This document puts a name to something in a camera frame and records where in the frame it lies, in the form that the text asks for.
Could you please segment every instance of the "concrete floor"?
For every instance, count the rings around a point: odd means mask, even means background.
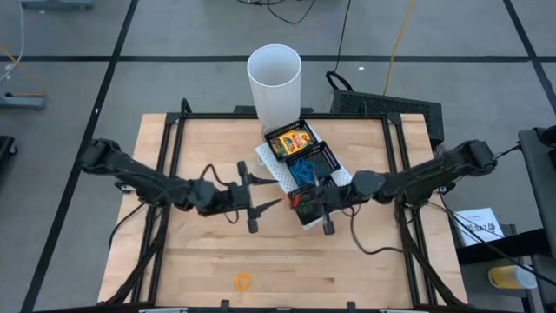
[[[388,55],[407,4],[408,0],[354,0],[342,54]],[[296,19],[307,5],[308,0],[287,0],[275,10]],[[140,0],[122,54],[248,55],[264,44],[284,43],[302,55],[334,55],[346,5],[319,0],[302,23],[292,26],[265,8],[233,0]],[[513,0],[513,5],[537,54],[555,56],[556,3]],[[109,56],[128,6],[129,0],[96,0],[96,7],[87,12],[26,12],[26,54]],[[0,44],[17,53],[13,0],[0,3],[0,26]],[[420,0],[398,54],[526,56],[526,51],[502,0]],[[0,110],[0,134],[14,136],[20,147],[0,188],[0,312],[21,308],[108,63],[27,62],[26,66],[46,84],[49,102],[42,112]],[[236,105],[252,105],[245,66],[245,62],[120,62],[95,137],[117,140],[123,150],[132,151],[141,115],[178,110],[182,97],[195,112],[230,112]],[[556,81],[556,63],[542,66]],[[333,67],[333,62],[303,64],[304,106],[330,110],[332,90],[324,74]],[[355,90],[381,93],[387,63],[342,62],[338,71]],[[38,90],[16,71],[0,91]],[[447,148],[479,138],[502,151],[515,144],[519,130],[555,122],[531,62],[396,63],[388,94],[442,103]],[[107,177],[80,177],[37,310],[96,302],[121,197]],[[515,223],[518,231],[540,226],[519,152],[501,159],[491,176],[464,179],[447,200],[455,210],[493,207],[501,223]],[[470,295],[470,299],[480,305],[491,297]]]

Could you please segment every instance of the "wooden tabletop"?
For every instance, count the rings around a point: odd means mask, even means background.
[[[164,115],[142,118],[133,157],[155,168],[164,127]],[[410,163],[433,157],[422,115],[402,115]],[[380,121],[308,120],[338,160],[352,175],[357,170],[388,171],[387,152]],[[395,130],[392,127],[397,151]],[[175,133],[170,138],[168,170]],[[212,163],[222,181],[237,181],[237,162],[243,160],[254,175],[271,178],[257,165],[255,147],[263,143],[258,120],[192,119],[185,123],[177,175],[199,177]],[[397,158],[401,169],[400,158]],[[212,174],[206,179],[213,180]],[[278,185],[251,189],[254,204],[283,197]],[[440,204],[433,197],[432,202]],[[135,194],[125,195],[119,218],[137,206]],[[466,292],[453,246],[447,215],[433,206],[421,211],[430,263],[444,283],[462,301]],[[145,211],[118,230],[104,274],[99,300],[112,296],[137,262]],[[282,202],[259,219],[259,232],[249,234],[245,212],[238,224],[224,216],[201,217],[194,210],[172,209],[156,305],[220,306],[222,299],[234,307],[410,308],[404,256],[384,251],[362,254],[349,233],[349,219],[333,214],[336,234],[324,236],[322,227],[303,230],[296,214]],[[365,203],[355,220],[355,231],[368,250],[382,246],[401,248],[394,206]],[[422,274],[418,272],[420,300],[427,302]],[[146,298],[151,269],[143,283]],[[239,292],[235,279],[251,275],[251,285]]]

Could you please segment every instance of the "white cylinder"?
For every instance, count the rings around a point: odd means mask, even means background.
[[[301,113],[301,58],[283,44],[257,49],[247,73],[259,120],[268,128],[292,123]]]

